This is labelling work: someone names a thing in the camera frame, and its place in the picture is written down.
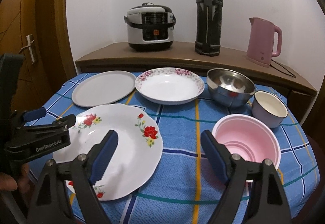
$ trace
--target tablecloth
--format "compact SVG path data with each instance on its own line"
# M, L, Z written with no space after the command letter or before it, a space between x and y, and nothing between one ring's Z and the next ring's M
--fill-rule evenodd
M94 73L80 74L67 81L44 105L45 117L27 125L52 123L69 114L79 114L85 108L73 104L73 90ZM270 87L257 85L257 89L276 94L286 104L287 99ZM251 101L238 109L217 105L205 90L200 97L179 106L164 106L144 99L133 91L120 103L137 106L155 119L164 141L161 160L150 180L132 194L102 202L113 224L205 224L212 215L224 186L213 174L200 146L200 133L212 130L214 124L228 114L251 115ZM291 215L296 216L320 179L313 150L295 117L289 115L282 125L272 130L281 148L278 174L284 185ZM36 181L47 159L52 154L30 162L30 177ZM241 223L249 199L251 184L246 184L234 224ZM69 191L75 216L83 221L77 199Z

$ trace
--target pink electric kettle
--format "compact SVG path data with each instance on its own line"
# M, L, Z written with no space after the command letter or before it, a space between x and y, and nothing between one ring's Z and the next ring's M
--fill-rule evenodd
M269 67L272 57L280 55L282 31L278 26L262 18L253 17L251 37L249 38L247 58L261 66ZM274 32L277 32L277 51L273 52Z

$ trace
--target rice cooker lid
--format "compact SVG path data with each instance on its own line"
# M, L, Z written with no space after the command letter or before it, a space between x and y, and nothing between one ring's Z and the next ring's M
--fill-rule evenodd
M170 12L171 8L162 5L154 5L151 2L143 3L141 6L134 7L130 9L126 15L137 14L137 13L147 13L147 12Z

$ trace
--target kettle handle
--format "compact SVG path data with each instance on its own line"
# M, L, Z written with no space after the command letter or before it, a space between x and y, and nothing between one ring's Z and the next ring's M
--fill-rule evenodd
M282 46L282 31L278 26L274 25L274 31L277 32L277 51L272 53L272 57L279 56L281 53L281 46Z

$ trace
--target black thermos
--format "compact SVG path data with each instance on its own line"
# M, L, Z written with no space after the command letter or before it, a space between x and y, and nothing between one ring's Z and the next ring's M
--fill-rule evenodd
M220 54L222 0L196 0L198 6L195 51L199 54Z

